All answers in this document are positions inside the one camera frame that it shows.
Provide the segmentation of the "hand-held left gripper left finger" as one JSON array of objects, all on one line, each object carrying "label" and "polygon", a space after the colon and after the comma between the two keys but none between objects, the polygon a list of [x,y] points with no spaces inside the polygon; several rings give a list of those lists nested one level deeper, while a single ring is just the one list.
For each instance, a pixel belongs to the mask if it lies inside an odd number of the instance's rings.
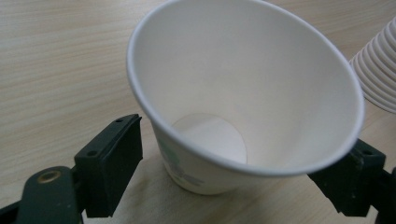
[{"label": "hand-held left gripper left finger", "polygon": [[112,217],[143,159],[138,114],[115,119],[76,156],[87,217]]}]

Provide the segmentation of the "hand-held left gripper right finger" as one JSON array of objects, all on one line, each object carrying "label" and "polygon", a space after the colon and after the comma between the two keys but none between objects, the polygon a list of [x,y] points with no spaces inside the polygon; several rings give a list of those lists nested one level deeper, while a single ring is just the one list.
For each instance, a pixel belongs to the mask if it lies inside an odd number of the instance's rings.
[{"label": "hand-held left gripper right finger", "polygon": [[373,181],[383,171],[386,156],[358,140],[343,159],[309,175],[338,213],[365,217],[374,190]]}]

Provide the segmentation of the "white paper cup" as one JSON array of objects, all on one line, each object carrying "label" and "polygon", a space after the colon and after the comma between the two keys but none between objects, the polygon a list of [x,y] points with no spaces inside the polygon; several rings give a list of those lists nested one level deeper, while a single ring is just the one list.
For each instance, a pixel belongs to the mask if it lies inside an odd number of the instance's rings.
[{"label": "white paper cup", "polygon": [[198,194],[324,169],[363,123],[342,53],[262,0],[167,1],[136,25],[127,72],[167,173]]}]

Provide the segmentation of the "stack of white paper cups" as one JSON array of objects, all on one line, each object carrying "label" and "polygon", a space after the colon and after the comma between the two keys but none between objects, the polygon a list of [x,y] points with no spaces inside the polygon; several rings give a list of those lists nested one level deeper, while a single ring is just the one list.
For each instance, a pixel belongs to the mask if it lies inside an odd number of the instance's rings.
[{"label": "stack of white paper cups", "polygon": [[350,61],[364,97],[396,114],[396,16]]}]

